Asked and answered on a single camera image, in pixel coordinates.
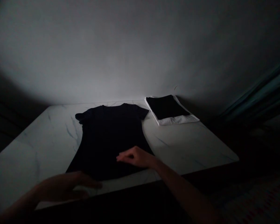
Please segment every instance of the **floor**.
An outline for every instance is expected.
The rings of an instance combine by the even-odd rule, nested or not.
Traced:
[[[244,130],[233,128],[213,132],[239,156],[240,161],[184,175],[204,194],[280,170],[280,155],[250,137]],[[96,196],[84,202],[39,210],[31,219],[43,222],[48,217],[52,222],[76,222],[77,219],[92,222],[130,221],[135,217],[187,222],[184,211],[162,181]]]

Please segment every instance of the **white wall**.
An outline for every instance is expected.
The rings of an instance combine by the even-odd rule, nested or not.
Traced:
[[[0,70],[45,104],[176,94],[211,116],[279,62],[278,1],[0,2]]]

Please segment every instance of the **finger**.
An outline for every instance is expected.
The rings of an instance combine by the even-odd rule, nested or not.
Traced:
[[[82,172],[79,173],[75,184],[85,186],[85,187],[90,187],[90,188],[102,188],[101,182],[93,180],[90,176],[88,176]]]
[[[123,157],[120,160],[118,160],[119,162],[125,162],[125,163],[129,163],[134,165],[134,159],[130,158],[130,157]]]
[[[128,149],[127,151],[121,152],[119,153],[119,156],[130,156],[130,155],[134,155],[134,150],[133,148]]]
[[[84,190],[68,191],[62,196],[63,201],[87,199],[87,198],[89,198],[89,195]]]

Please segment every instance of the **t-shirt sleeve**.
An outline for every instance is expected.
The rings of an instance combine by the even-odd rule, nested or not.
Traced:
[[[80,124],[84,124],[87,120],[92,118],[92,109],[85,111],[84,113],[76,114],[76,119]]]
[[[136,113],[136,115],[141,119],[144,120],[144,118],[146,117],[146,115],[148,114],[149,110],[144,109],[142,107],[139,107],[138,105],[133,105],[134,108],[134,112]]]

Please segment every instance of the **folded clothing stack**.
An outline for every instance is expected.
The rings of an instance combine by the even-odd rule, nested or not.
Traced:
[[[159,126],[199,121],[178,101],[175,95],[145,97],[145,102]]]

